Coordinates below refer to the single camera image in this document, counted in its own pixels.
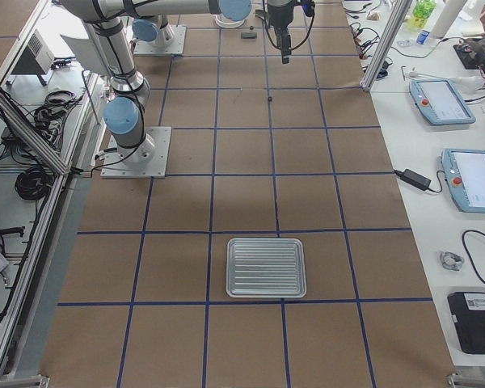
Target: brown paper floor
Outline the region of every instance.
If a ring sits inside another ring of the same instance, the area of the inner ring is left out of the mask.
[[[0,66],[40,0],[0,0]]]
[[[453,371],[343,8],[281,65],[183,16],[184,57],[138,58],[163,180],[94,177],[41,372],[51,386],[437,388]],[[298,15],[293,38],[306,21]],[[226,294],[235,236],[295,237],[301,300]]]

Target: white label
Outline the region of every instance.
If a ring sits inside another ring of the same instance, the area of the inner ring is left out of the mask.
[[[485,311],[485,293],[464,293],[469,310]]]

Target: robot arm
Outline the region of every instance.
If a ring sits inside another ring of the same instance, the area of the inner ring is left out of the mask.
[[[61,4],[84,23],[92,26],[111,73],[111,85],[117,98],[107,104],[104,120],[122,161],[143,163],[151,158],[154,142],[144,126],[144,111],[150,94],[149,83],[137,71],[126,40],[120,16],[153,19],[182,14],[223,14],[239,21],[251,12],[251,0],[60,0]],[[292,51],[288,31],[293,8],[312,4],[313,0],[268,0],[269,23],[274,27],[282,62],[289,62]]]
[[[307,39],[306,37],[296,48],[291,47],[291,35],[289,34],[288,26],[293,22],[295,6],[302,6],[304,14],[312,18],[309,31],[307,32],[308,37],[314,21],[314,0],[268,0],[268,20],[275,30],[276,36],[276,44],[273,42],[272,44],[280,50],[283,64],[289,63],[289,56],[292,51],[300,47]]]

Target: small black object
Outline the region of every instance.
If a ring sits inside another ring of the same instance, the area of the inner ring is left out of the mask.
[[[388,75],[388,71],[386,71],[386,69],[380,69],[379,73],[377,73],[376,79],[383,79],[387,75]]]
[[[18,226],[16,228],[0,229],[0,236],[5,236],[8,234],[19,234],[20,237],[23,237],[24,231],[25,231],[24,226]]]
[[[414,186],[418,188],[419,190],[422,190],[425,192],[428,190],[429,185],[431,184],[431,180],[426,178],[425,176],[422,176],[420,174],[417,174],[416,172],[412,170],[404,170],[404,171],[399,171],[399,170],[394,170],[395,174],[404,182],[409,183],[411,186]]]
[[[485,293],[452,293],[447,301],[462,351],[485,354]]]
[[[241,32],[241,39],[257,39],[256,32]]]

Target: metal tray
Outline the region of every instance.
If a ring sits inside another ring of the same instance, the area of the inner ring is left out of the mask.
[[[306,270],[296,238],[232,238],[226,292],[231,297],[303,297]]]

